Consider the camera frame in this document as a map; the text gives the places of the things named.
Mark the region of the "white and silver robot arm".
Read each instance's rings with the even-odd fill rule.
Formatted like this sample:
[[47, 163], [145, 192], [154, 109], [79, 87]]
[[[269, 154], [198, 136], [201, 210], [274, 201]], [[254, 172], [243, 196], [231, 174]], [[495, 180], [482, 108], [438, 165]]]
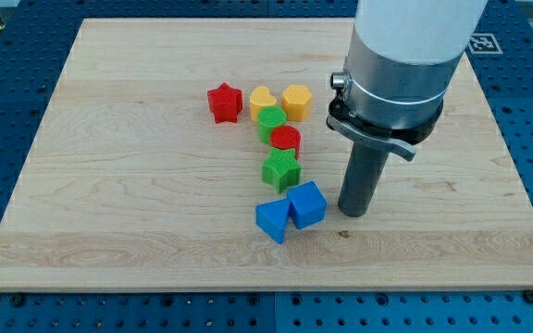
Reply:
[[367, 148], [410, 161], [433, 130], [443, 96], [486, 0], [360, 0], [327, 124]]

